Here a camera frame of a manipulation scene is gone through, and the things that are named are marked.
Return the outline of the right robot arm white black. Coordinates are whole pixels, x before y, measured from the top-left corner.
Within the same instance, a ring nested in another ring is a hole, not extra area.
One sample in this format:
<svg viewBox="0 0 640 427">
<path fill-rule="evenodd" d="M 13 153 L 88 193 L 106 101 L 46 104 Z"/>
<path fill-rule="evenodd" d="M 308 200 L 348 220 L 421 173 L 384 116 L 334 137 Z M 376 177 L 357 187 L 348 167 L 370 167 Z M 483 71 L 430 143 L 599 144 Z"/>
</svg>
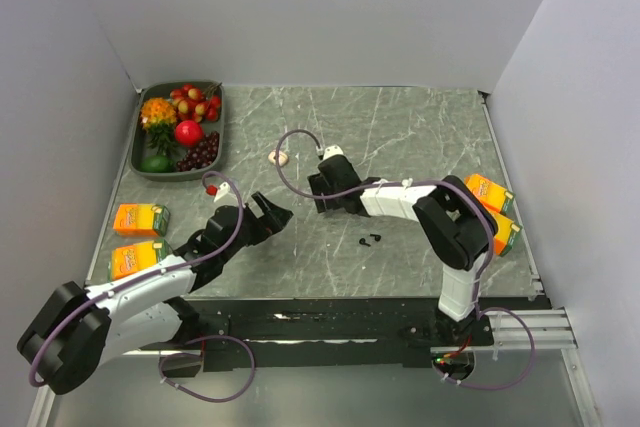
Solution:
<svg viewBox="0 0 640 427">
<path fill-rule="evenodd" d="M 493 257 L 498 225 L 460 178 L 361 179 L 342 150 L 331 146 L 308 182 L 319 212 L 342 209 L 418 223 L 443 264 L 438 337 L 454 346 L 471 334 L 468 317 L 477 309 L 479 280 Z"/>
</svg>

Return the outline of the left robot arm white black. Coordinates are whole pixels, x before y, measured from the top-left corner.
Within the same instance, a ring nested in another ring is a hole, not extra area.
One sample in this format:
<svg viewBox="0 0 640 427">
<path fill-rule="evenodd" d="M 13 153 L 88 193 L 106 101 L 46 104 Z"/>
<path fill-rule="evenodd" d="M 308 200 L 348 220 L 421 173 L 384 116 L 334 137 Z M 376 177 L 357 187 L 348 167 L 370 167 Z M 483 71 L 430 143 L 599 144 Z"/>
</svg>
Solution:
<svg viewBox="0 0 640 427">
<path fill-rule="evenodd" d="M 28 381 L 59 395 L 82 385 L 99 366 L 139 347 L 192 345 L 198 315 L 184 300 L 218 278 L 245 247 L 281 232 L 291 210 L 256 192 L 239 205 L 232 191 L 220 192 L 204 228 L 159 263 L 120 280 L 81 287 L 57 287 L 17 342 L 30 365 Z"/>
</svg>

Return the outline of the beige earbud charging case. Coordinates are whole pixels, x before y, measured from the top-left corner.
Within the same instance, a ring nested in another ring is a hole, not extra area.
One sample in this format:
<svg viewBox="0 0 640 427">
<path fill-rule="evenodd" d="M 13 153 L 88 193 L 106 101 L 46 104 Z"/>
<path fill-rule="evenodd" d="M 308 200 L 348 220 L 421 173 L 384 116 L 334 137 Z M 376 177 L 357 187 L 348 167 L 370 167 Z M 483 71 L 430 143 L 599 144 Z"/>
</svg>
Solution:
<svg viewBox="0 0 640 427">
<path fill-rule="evenodd" d="M 273 150 L 268 155 L 268 161 L 274 166 L 283 167 L 289 162 L 289 156 L 283 151 Z"/>
</svg>

